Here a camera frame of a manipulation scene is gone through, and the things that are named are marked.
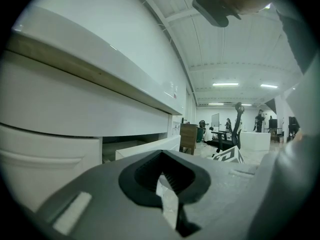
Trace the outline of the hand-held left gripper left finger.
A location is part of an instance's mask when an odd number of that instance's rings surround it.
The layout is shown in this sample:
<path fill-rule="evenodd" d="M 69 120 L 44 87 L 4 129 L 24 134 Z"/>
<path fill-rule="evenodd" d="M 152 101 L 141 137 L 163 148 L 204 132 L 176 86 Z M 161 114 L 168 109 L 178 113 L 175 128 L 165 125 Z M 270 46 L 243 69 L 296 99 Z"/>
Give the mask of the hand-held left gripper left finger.
<path fill-rule="evenodd" d="M 95 166 L 52 194 L 36 216 L 52 225 L 79 193 L 92 196 L 73 227 L 72 240 L 179 240 L 181 236 L 165 220 L 160 208 L 136 205 L 123 193 L 118 177 L 148 152 Z"/>

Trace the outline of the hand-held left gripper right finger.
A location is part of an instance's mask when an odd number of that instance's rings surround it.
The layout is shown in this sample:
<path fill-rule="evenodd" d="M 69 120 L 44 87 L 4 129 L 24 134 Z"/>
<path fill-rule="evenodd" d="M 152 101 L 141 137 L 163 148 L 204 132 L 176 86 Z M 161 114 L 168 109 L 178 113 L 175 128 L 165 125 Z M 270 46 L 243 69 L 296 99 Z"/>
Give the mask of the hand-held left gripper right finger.
<path fill-rule="evenodd" d="M 164 240 L 253 240 L 250 228 L 262 200 L 257 179 L 261 165 L 242 164 L 201 158 L 166 150 L 178 161 L 173 172 L 179 181 L 189 182 L 186 167 L 195 166 L 194 180 L 188 186 L 191 193 L 205 193 L 185 203 L 177 211 L 175 223 L 182 233 L 163 229 Z"/>

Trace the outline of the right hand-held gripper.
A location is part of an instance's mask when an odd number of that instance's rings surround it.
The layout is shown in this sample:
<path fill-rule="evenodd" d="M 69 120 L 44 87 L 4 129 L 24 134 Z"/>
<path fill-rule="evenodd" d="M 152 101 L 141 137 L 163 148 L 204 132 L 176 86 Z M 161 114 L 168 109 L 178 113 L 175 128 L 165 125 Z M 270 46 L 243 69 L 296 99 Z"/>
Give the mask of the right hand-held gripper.
<path fill-rule="evenodd" d="M 225 151 L 215 154 L 213 160 L 228 163 L 245 164 L 245 160 L 237 146 L 233 146 Z"/>

